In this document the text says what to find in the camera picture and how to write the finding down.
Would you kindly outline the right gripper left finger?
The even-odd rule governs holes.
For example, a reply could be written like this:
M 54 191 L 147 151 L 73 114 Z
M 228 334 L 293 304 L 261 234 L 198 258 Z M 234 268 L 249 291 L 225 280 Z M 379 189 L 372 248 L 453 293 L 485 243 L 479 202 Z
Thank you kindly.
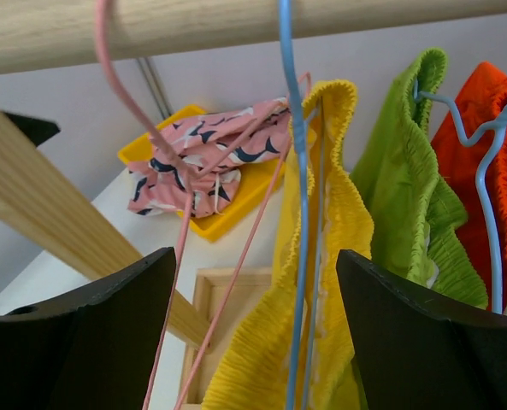
M 140 409 L 174 282 L 161 248 L 0 315 L 0 409 Z

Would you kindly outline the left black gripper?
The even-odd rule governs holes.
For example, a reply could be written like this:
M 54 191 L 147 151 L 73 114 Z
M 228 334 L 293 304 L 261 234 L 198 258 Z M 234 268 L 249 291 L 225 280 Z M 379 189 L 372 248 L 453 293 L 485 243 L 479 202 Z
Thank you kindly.
M 3 113 L 36 147 L 61 132 L 57 123 L 51 120 L 15 114 Z

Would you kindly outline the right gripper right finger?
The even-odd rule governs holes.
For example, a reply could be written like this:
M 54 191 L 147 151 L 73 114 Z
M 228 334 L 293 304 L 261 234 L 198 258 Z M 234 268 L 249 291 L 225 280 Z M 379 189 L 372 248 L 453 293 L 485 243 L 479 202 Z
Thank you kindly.
M 507 316 L 457 302 L 352 250 L 336 263 L 371 409 L 507 409 Z

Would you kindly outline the lime green shorts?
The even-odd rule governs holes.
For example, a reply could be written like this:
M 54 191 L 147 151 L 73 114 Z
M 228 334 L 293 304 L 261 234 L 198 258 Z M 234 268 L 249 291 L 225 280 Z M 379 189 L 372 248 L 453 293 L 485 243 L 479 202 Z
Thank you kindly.
M 486 285 L 456 231 L 467 220 L 457 194 L 439 173 L 428 139 L 431 101 L 415 102 L 414 85 L 436 92 L 448 57 L 424 50 L 395 80 L 363 154 L 351 172 L 374 221 L 375 264 L 475 308 L 486 308 Z

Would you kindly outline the yellow shorts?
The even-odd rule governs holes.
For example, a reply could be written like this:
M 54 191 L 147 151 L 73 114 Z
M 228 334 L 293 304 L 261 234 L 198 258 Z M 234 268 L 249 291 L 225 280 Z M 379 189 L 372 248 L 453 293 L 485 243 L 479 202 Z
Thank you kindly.
M 339 290 L 339 252 L 370 256 L 374 223 L 344 169 L 345 134 L 357 88 L 344 79 L 317 82 L 304 99 L 308 135 L 309 234 L 295 408 L 361 409 L 363 390 Z M 291 365 L 301 233 L 298 158 L 286 158 L 272 281 L 238 325 L 209 382 L 205 409 L 281 409 Z

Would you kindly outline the pink wire hanger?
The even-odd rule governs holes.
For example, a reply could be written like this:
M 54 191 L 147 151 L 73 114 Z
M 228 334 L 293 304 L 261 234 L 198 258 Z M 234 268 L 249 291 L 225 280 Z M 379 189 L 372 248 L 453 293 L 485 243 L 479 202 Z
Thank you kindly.
M 160 133 L 156 131 L 154 124 L 149 120 L 144 111 L 137 105 L 135 100 L 128 93 L 124 85 L 121 83 L 120 78 L 116 74 L 113 62 L 109 53 L 108 46 L 108 13 L 112 6 L 110 1 L 97 1 L 95 8 L 95 51 L 98 61 L 103 67 L 103 71 L 106 79 L 109 82 L 113 92 L 120 98 L 123 104 L 131 112 L 131 114 L 141 123 L 150 135 L 155 139 L 155 146 L 159 148 L 164 156 L 164 160 L 170 166 L 177 170 L 178 180 L 184 183 L 187 202 L 185 207 L 185 218 L 182 222 L 181 232 L 179 236 L 179 246 L 177 250 L 177 261 L 181 261 L 183 248 L 186 243 L 186 236 L 189 226 L 189 219 L 192 214 L 192 181 L 201 178 L 203 175 L 197 173 L 194 168 L 186 165 L 179 156 L 175 153 L 174 149 L 171 148 L 170 144 L 166 142 L 164 138 L 160 136 Z

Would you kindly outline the pink patterned shorts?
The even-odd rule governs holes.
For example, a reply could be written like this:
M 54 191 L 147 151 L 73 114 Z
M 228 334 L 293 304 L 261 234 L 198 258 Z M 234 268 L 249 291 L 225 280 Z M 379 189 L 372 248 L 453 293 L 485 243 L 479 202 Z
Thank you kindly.
M 192 181 L 193 217 L 222 214 L 239 189 L 240 168 L 280 156 L 288 146 L 290 118 L 284 100 L 277 98 L 241 110 L 187 117 L 160 130 L 180 159 L 197 173 L 215 163 L 236 140 L 240 141 L 219 165 Z M 151 145 L 149 159 L 132 161 L 127 169 L 133 181 L 128 203 L 131 212 L 148 215 L 185 209 L 184 183 L 155 145 Z

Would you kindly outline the blue hanger of green shorts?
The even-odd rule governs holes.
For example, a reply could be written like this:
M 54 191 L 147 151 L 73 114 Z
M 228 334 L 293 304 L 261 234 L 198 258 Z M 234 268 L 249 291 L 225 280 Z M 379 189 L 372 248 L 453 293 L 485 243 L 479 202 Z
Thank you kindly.
M 501 150 L 506 137 L 507 130 L 507 103 L 502 108 L 496 119 L 489 120 L 475 130 L 472 135 L 466 133 L 463 120 L 456 103 L 449 97 L 436 95 L 419 88 L 417 80 L 412 88 L 413 101 L 418 103 L 424 99 L 437 103 L 443 103 L 449 109 L 451 118 L 457 132 L 457 138 L 460 144 L 466 148 L 476 145 L 486 132 L 493 132 L 494 138 L 480 161 L 475 172 L 475 188 L 480 199 L 480 205 L 485 219 L 486 231 L 489 241 L 489 252 L 491 257 L 492 269 L 492 312 L 507 316 L 507 301 L 504 299 L 504 275 L 502 252 L 500 250 L 500 239 L 496 222 L 495 211 L 493 210 L 490 196 L 486 187 L 486 172 L 489 165 L 496 158 Z

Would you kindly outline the orange shorts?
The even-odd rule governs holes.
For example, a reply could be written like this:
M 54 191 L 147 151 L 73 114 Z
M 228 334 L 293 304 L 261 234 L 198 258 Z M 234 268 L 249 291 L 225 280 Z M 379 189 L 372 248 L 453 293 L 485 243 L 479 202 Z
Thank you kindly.
M 490 62 L 482 62 L 457 94 L 455 103 L 465 132 L 472 135 L 481 124 L 495 119 L 507 104 L 507 75 Z M 475 171 L 493 138 L 492 131 L 486 132 L 476 145 L 466 148 L 460 144 L 453 120 L 447 115 L 432 140 L 439 171 L 468 214 L 467 222 L 457 229 L 457 236 L 485 284 L 491 283 L 489 239 L 475 188 Z M 486 187 L 498 225 L 507 301 L 507 129 L 503 146 L 487 169 Z

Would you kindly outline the blue hanger of yellow shorts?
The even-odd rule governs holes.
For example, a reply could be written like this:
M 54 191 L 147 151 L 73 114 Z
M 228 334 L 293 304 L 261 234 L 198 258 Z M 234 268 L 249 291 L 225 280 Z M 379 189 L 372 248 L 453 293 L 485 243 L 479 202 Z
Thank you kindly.
M 293 148 L 298 160 L 298 182 L 300 193 L 300 230 L 296 301 L 293 317 L 291 358 L 286 386 L 286 409 L 296 404 L 296 385 L 298 380 L 298 360 L 303 329 L 304 296 L 306 289 L 308 250 L 309 250 L 309 198 L 308 198 L 308 155 L 307 127 L 295 69 L 292 45 L 292 2 L 279 0 L 279 35 L 282 67 L 289 92 L 289 106 L 292 114 Z

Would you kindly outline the wooden clothes rack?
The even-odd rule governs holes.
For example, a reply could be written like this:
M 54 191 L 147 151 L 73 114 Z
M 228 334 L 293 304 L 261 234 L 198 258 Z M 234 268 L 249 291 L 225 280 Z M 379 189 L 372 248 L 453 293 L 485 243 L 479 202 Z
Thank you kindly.
M 506 13 L 507 1 L 36 1 L 30 9 L 0 1 L 0 74 L 90 63 L 99 47 L 124 59 L 272 40 L 281 29 L 302 38 Z M 136 249 L 1 112 L 0 220 L 98 288 L 119 278 L 134 286 Z M 29 394 L 43 409 L 138 408 L 143 360 L 153 355 L 153 333 L 172 309 L 168 291 L 163 277 L 143 278 L 137 298 L 113 314 L 111 295 L 103 293 L 100 304 L 85 308 L 80 339 L 64 356 L 74 369 L 21 374 L 13 408 L 28 408 Z M 143 360 L 125 368 L 134 353 Z

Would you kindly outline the yellow plastic bin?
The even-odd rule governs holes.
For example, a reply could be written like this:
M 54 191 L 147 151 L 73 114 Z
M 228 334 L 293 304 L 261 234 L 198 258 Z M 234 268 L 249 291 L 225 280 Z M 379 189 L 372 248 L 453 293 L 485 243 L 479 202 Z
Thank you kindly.
M 178 120 L 204 114 L 209 113 L 196 105 L 189 105 L 159 124 L 157 129 L 160 131 L 163 127 Z M 118 157 L 126 166 L 132 161 L 147 160 L 151 155 L 151 145 L 154 144 L 151 142 L 150 136 L 145 134 L 122 148 Z M 276 186 L 280 182 L 284 169 L 278 164 L 279 158 L 280 156 L 272 161 L 243 165 L 240 168 L 239 189 L 232 202 L 223 210 L 222 214 L 212 214 L 204 218 L 191 216 L 191 229 L 210 242 L 216 241 L 232 230 L 239 221 L 260 204 L 267 188 Z M 184 210 L 164 213 L 176 213 L 182 216 Z

